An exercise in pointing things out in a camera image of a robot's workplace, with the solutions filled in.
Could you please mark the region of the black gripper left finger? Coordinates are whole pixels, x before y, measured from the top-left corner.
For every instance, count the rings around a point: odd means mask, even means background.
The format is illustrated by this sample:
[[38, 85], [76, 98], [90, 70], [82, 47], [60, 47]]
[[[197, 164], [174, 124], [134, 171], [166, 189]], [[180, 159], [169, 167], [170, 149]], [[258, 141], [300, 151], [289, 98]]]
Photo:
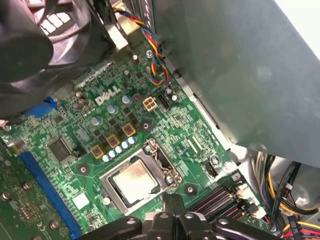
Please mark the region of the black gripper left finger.
[[80, 240], [172, 240], [175, 207], [173, 193], [163, 193], [163, 211], [149, 212], [145, 220], [123, 216], [79, 237]]

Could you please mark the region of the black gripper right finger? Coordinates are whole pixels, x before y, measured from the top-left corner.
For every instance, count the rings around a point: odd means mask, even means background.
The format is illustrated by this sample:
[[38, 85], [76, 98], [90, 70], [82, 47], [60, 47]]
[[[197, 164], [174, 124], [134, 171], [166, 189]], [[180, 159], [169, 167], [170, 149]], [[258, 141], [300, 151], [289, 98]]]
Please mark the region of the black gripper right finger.
[[174, 195], [174, 213], [184, 240], [278, 240], [267, 233], [230, 217], [218, 217], [209, 223], [203, 214], [186, 211], [180, 194]]

